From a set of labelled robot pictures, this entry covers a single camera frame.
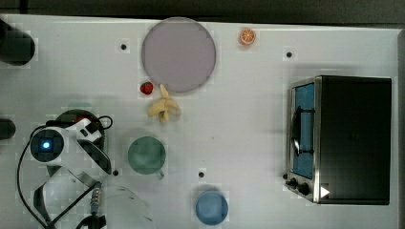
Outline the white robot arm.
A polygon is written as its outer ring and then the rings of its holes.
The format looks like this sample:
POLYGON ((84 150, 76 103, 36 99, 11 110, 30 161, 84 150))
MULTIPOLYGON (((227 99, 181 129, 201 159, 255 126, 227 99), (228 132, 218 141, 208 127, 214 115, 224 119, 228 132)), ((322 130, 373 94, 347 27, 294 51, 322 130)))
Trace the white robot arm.
POLYGON ((46 229, 156 229, 145 201, 125 187, 108 185, 110 158, 96 146, 100 130, 83 118, 49 121, 34 131, 30 153, 56 172, 33 195, 46 229))

